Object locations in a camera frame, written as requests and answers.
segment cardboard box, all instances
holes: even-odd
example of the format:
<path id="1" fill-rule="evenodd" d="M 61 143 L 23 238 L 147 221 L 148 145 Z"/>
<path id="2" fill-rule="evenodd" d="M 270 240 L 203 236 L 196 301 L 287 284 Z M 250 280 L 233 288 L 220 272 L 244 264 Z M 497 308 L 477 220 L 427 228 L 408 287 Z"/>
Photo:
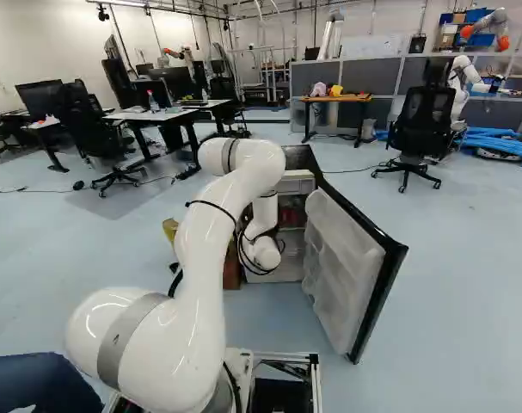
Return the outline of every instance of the cardboard box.
<path id="1" fill-rule="evenodd" d="M 465 23 L 465 13 L 454 13 L 451 22 L 455 24 Z"/>
<path id="2" fill-rule="evenodd" d="M 453 47 L 455 34 L 441 34 L 437 40 L 436 47 L 438 49 L 449 49 Z"/>

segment whiteboard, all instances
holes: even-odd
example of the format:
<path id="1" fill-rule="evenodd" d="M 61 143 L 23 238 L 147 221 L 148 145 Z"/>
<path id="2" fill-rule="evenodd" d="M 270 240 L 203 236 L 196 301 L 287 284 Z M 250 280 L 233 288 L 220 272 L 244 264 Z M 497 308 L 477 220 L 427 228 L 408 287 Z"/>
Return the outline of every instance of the whiteboard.
<path id="1" fill-rule="evenodd" d="M 402 50 L 403 34 L 376 34 L 341 38 L 341 57 L 346 59 L 370 59 L 397 56 Z"/>

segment white bottle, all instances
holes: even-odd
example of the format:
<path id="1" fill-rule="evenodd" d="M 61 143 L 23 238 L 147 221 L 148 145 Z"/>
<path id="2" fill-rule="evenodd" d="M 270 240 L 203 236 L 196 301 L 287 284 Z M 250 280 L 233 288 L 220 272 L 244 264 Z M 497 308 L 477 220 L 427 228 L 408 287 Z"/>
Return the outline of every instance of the white bottle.
<path id="1" fill-rule="evenodd" d="M 148 103 L 150 104 L 150 110 L 153 114 L 155 112 L 159 112 L 159 104 L 157 104 L 156 99 L 154 98 L 154 94 L 151 90 L 148 90 Z"/>

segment gray band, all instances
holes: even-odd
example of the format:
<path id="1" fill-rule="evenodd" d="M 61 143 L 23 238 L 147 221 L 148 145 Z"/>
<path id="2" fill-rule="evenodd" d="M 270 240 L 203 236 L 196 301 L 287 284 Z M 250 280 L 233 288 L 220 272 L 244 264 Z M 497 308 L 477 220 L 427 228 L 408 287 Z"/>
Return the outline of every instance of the gray band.
<path id="1" fill-rule="evenodd" d="M 232 165 L 236 167 L 236 148 L 240 144 L 240 139 L 228 139 L 224 142 L 222 150 L 222 165 L 225 174 L 232 171 Z"/>
<path id="2" fill-rule="evenodd" d="M 96 369 L 100 380 L 119 390 L 119 371 L 121 357 L 132 334 L 142 320 L 169 297 L 160 293 L 149 293 L 129 305 L 110 325 L 98 350 Z"/>

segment pink object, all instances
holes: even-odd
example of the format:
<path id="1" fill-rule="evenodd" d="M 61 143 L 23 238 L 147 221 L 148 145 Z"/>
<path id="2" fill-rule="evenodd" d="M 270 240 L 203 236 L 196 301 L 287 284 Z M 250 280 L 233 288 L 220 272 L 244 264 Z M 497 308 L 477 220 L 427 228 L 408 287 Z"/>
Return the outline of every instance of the pink object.
<path id="1" fill-rule="evenodd" d="M 316 96 L 326 96 L 328 88 L 326 87 L 326 83 L 318 82 L 314 85 L 314 88 L 310 92 L 310 97 Z"/>

